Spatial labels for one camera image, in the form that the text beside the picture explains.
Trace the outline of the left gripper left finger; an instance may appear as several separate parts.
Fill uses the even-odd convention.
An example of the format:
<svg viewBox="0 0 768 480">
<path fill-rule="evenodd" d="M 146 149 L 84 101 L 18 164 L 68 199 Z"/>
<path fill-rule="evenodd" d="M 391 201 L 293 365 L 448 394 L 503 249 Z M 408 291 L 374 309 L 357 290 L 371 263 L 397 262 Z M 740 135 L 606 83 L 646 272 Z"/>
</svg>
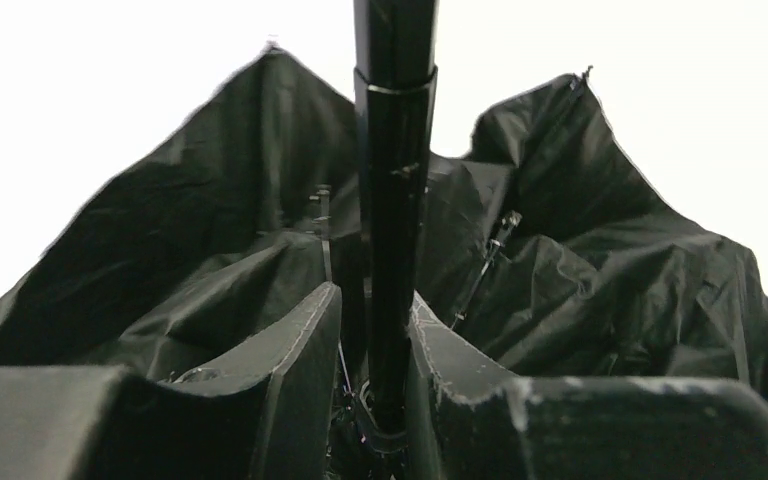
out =
<svg viewBox="0 0 768 480">
<path fill-rule="evenodd" d="M 119 367 L 0 367 L 0 479 L 319 479 L 341 292 L 178 381 Z"/>
</svg>

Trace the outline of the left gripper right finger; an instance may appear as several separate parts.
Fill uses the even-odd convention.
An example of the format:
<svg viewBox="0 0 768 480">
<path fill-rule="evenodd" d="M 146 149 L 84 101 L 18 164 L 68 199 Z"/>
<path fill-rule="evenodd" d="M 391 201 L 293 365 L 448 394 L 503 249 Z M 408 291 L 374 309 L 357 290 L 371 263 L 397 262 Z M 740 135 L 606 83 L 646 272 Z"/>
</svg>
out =
<svg viewBox="0 0 768 480">
<path fill-rule="evenodd" d="M 739 382 L 519 376 L 421 298 L 408 332 L 413 479 L 768 479 L 768 404 Z"/>
</svg>

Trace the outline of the lavender folding umbrella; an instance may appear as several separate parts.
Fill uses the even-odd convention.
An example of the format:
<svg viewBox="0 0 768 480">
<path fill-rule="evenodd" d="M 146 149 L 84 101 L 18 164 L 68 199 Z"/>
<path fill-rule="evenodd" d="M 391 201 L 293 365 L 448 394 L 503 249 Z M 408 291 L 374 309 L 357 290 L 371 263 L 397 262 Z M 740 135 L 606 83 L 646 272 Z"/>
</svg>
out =
<svg viewBox="0 0 768 480">
<path fill-rule="evenodd" d="M 524 377 L 739 382 L 768 404 L 768 296 L 746 247 L 673 210 L 587 73 L 429 149 L 433 1 L 358 1 L 355 96 L 270 45 L 104 185 L 0 298 L 0 367 L 178 381 L 341 292 L 326 468 L 413 479 L 415 298 Z"/>
</svg>

